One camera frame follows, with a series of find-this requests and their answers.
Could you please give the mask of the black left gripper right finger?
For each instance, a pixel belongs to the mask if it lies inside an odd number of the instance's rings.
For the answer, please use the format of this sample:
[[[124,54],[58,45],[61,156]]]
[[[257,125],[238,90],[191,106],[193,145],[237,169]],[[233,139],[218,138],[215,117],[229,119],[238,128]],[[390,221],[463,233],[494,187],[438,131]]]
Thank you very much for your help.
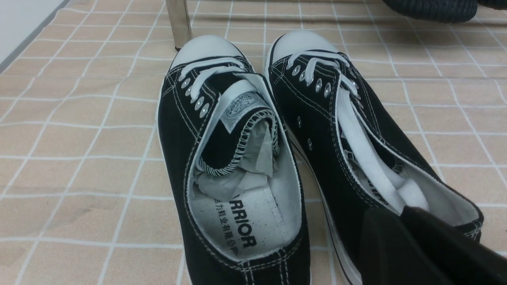
[[[455,285],[505,285],[507,262],[418,207],[406,206],[401,219],[426,255]]]

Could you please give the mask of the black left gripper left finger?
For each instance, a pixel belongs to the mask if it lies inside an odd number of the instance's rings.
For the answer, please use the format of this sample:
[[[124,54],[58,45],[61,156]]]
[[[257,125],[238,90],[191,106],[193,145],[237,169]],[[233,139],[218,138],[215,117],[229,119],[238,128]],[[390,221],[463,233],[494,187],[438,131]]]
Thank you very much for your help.
[[[364,285],[452,285],[431,262],[400,218],[387,209],[364,213],[360,238]]]

